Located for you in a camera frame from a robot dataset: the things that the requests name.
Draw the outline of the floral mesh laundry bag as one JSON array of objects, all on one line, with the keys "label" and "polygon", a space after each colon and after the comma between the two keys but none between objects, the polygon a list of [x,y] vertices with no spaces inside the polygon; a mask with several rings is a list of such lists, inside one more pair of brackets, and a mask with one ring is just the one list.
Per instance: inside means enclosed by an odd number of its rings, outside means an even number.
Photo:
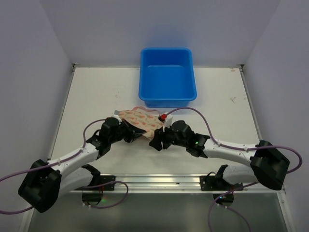
[{"label": "floral mesh laundry bag", "polygon": [[120,111],[121,119],[145,130],[146,133],[143,136],[148,139],[153,139],[155,130],[163,126],[163,123],[158,120],[160,114],[158,110],[149,110],[141,106],[135,107],[132,110]]}]

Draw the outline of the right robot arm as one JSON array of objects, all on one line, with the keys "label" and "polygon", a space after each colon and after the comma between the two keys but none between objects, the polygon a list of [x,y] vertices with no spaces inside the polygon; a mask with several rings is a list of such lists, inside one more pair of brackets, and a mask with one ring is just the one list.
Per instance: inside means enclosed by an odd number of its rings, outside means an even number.
[{"label": "right robot arm", "polygon": [[195,133],[183,120],[170,127],[156,129],[149,146],[157,151],[171,145],[184,147],[194,157],[216,158],[236,162],[236,166],[223,165],[217,178],[235,185],[240,182],[257,182],[281,190],[290,165],[289,160],[267,141],[248,147],[234,147],[231,143],[213,141],[210,136]]}]

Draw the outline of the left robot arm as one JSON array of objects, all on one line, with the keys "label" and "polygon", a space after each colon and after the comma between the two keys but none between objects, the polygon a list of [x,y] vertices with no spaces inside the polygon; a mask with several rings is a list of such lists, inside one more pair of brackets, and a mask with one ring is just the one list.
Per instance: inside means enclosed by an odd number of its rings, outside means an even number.
[{"label": "left robot arm", "polygon": [[103,122],[101,129],[96,130],[89,139],[83,132],[84,143],[81,148],[54,163],[41,159],[34,162],[18,189],[18,195],[39,212],[45,212],[60,196],[60,185],[66,177],[83,165],[101,158],[109,152],[113,143],[121,140],[131,143],[146,133],[146,130],[115,117],[99,121]]}]

